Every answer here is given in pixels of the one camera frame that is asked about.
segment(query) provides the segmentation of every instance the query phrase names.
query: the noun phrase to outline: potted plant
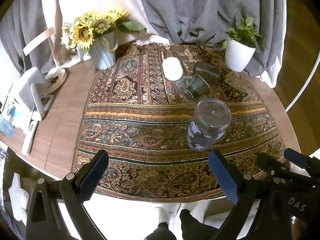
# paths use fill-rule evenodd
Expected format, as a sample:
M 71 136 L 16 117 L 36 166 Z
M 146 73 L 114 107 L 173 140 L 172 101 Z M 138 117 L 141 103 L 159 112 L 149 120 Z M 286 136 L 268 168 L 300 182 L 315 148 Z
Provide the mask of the potted plant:
M 118 47 L 115 30 L 122 32 L 139 32 L 146 30 L 136 20 L 128 18 L 129 13 L 114 7 L 106 12 L 87 12 L 76 18 L 74 23 L 64 23 L 61 43 L 66 49 L 80 50 L 80 59 L 88 52 L 98 69 L 106 69 L 116 61 L 115 51 Z
M 257 38 L 261 37 L 255 28 L 253 18 L 244 20 L 241 17 L 241 24 L 226 31 L 229 37 L 223 42 L 221 50 L 226 49 L 225 62 L 230 69 L 241 72 L 249 63 L 257 48 Z

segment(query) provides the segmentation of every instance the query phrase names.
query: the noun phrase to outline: gray curtain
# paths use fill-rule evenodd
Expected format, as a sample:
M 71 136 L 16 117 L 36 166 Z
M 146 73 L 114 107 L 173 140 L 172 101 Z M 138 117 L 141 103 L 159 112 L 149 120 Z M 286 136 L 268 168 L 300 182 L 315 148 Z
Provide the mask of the gray curtain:
M 1 42 L 19 73 L 23 74 L 34 66 L 47 73 L 55 67 L 48 40 L 27 56 L 22 51 L 46 29 L 41 0 L 15 0 L 0 22 Z
M 260 43 L 265 46 L 256 49 L 245 68 L 251 76 L 261 75 L 271 67 L 281 48 L 283 0 L 142 0 L 142 3 L 153 28 L 175 44 L 197 42 L 216 46 L 226 39 L 228 27 L 239 24 L 239 13 L 253 17 L 263 35 Z

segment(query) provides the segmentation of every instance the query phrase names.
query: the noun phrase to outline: white computer mouse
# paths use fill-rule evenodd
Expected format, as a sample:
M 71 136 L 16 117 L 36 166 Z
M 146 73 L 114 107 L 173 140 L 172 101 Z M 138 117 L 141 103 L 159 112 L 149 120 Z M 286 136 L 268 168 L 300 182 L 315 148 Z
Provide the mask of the white computer mouse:
M 176 81 L 183 75 L 180 60 L 176 57 L 168 57 L 162 62 L 162 69 L 166 79 Z

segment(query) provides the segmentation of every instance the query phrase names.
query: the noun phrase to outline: person's leg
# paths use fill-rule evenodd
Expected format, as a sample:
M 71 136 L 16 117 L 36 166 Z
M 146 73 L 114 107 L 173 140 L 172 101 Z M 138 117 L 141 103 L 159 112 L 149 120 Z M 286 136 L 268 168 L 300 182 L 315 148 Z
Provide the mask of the person's leg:
M 160 223 L 158 228 L 148 235 L 145 240 L 177 240 L 174 234 L 169 230 L 166 222 Z
M 218 231 L 217 228 L 200 223 L 188 209 L 181 210 L 180 219 L 183 240 L 210 240 Z
M 148 235 L 145 240 L 177 240 L 174 234 L 169 230 L 169 217 L 161 207 L 154 208 L 158 217 L 158 228 Z

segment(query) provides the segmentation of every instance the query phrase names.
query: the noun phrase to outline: flower pot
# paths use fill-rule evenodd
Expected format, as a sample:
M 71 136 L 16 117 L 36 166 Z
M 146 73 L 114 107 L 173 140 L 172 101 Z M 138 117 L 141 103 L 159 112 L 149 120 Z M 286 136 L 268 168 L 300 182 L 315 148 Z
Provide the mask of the flower pot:
M 90 46 L 89 55 L 98 69 L 107 69 L 116 62 L 115 32 L 96 38 Z
M 237 41 L 228 38 L 225 62 L 229 68 L 241 72 L 249 63 L 256 48 L 250 48 Z

